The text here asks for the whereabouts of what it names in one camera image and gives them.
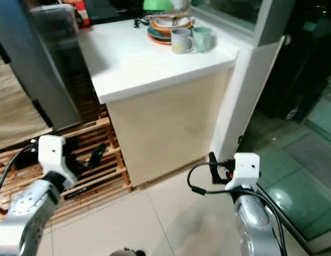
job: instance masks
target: black power cord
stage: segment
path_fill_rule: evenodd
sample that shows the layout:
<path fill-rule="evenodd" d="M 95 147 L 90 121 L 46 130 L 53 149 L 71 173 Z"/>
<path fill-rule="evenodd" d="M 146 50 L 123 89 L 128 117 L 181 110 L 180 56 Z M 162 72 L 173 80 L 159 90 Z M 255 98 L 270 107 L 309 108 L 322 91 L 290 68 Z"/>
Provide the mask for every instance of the black power cord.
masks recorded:
<path fill-rule="evenodd" d="M 247 190 L 247 189 L 233 189 L 233 190 L 212 190 L 212 191 L 209 191 L 209 190 L 205 190 L 203 188 L 200 188 L 200 187 L 196 187 L 196 186 L 193 186 L 191 184 L 191 181 L 190 181 L 190 178 L 191 178 L 191 175 L 192 175 L 192 172 L 198 168 L 199 166 L 203 166 L 203 165 L 214 165 L 214 166 L 224 166 L 223 163 L 214 163 L 214 162 L 209 162 L 209 163 L 199 163 L 199 164 L 196 164 L 195 166 L 193 166 L 193 168 L 189 171 L 188 173 L 188 176 L 187 176 L 187 183 L 188 183 L 188 186 L 192 189 L 193 192 L 196 192 L 200 195 L 205 195 L 205 194 L 234 194 L 234 193 L 240 193 L 240 194 L 247 194 L 247 195 L 253 195 L 253 196 L 256 196 L 260 199 L 262 199 L 266 205 L 270 208 L 270 210 L 272 211 L 273 215 L 275 216 L 276 218 L 276 222 L 277 222 L 277 225 L 278 225 L 278 231 L 279 231 L 279 237 L 280 237 L 280 244 L 281 244 L 281 255 L 282 256 L 287 256 L 287 249 L 286 249 L 286 246 L 285 246 L 285 240 L 284 240 L 284 233 L 283 233 L 283 228 L 282 228 L 282 224 L 279 220 L 279 217 L 278 217 L 278 214 L 277 214 L 277 211 L 276 211 L 276 206 L 274 205 L 274 203 L 272 203 L 270 200 L 268 200 L 267 198 L 265 198 L 264 196 L 256 193 L 256 192 L 253 192 L 253 191 L 250 191 L 250 190 Z"/>
<path fill-rule="evenodd" d="M 0 178 L 0 190 L 1 190 L 1 187 L 3 185 L 3 182 L 5 180 L 5 177 L 7 176 L 7 174 L 9 173 L 12 165 L 15 163 L 16 159 L 27 149 L 31 146 L 31 144 L 28 144 L 27 146 L 25 146 L 24 148 L 21 149 L 21 151 L 19 151 L 11 160 L 10 162 L 8 163 L 8 165 L 6 166 L 1 178 Z"/>

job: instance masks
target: green lamp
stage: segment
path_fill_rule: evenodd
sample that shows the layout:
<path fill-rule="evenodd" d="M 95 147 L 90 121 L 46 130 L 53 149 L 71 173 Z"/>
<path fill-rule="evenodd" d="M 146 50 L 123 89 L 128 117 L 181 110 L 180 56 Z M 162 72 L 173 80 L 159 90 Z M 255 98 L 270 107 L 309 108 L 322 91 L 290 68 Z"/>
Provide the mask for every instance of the green lamp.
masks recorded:
<path fill-rule="evenodd" d="M 171 6 L 169 0 L 144 0 L 143 2 L 145 11 L 170 11 Z"/>

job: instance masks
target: white countertop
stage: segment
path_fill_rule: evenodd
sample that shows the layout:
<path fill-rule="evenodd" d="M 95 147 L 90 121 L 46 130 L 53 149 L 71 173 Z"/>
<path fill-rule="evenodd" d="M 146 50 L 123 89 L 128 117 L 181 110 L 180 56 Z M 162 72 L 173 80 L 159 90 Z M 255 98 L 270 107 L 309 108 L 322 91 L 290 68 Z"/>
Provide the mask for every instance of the white countertop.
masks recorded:
<path fill-rule="evenodd" d="M 208 53 L 175 54 L 147 37 L 132 20 L 81 30 L 78 41 L 100 103 L 125 99 L 235 66 L 221 40 Z"/>

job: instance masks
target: green mug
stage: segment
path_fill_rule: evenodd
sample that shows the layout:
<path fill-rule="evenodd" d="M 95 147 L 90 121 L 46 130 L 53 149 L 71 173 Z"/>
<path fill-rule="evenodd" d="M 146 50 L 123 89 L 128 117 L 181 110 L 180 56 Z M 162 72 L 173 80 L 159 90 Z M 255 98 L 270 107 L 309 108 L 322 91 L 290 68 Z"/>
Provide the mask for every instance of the green mug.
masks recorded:
<path fill-rule="evenodd" d="M 197 27 L 192 29 L 193 38 L 195 41 L 195 49 L 198 52 L 207 52 L 212 44 L 212 30 L 205 27 Z"/>

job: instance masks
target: white mug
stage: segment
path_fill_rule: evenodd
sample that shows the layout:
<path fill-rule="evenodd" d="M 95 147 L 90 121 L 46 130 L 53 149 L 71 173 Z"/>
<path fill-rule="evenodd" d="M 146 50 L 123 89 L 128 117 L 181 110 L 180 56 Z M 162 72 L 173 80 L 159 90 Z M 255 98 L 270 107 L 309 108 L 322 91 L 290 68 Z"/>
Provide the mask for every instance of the white mug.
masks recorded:
<path fill-rule="evenodd" d="M 186 28 L 177 28 L 171 31 L 171 48 L 175 53 L 186 53 L 194 49 L 192 32 Z"/>

